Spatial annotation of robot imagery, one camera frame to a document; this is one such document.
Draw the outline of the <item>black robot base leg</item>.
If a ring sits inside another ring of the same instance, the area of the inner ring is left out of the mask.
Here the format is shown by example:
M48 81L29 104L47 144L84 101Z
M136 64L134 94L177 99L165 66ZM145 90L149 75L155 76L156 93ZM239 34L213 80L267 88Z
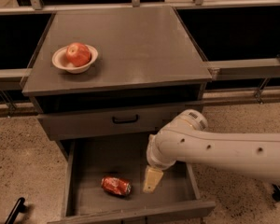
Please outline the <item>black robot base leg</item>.
M280 202L280 186L273 185L273 194L272 197L275 201Z

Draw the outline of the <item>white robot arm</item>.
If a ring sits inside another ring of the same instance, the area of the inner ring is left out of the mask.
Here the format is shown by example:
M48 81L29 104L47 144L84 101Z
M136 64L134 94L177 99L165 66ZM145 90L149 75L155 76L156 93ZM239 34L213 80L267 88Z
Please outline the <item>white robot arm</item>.
M148 138L143 192L151 193L177 161L201 163L280 186L280 133L210 133L188 109Z

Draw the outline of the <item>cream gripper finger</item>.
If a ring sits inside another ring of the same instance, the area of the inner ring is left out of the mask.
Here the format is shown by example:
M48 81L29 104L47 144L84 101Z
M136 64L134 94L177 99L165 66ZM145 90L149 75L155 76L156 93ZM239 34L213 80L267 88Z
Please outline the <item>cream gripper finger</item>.
M162 170L148 166L145 170L143 192L153 193L155 188L161 182L162 177L163 177Z

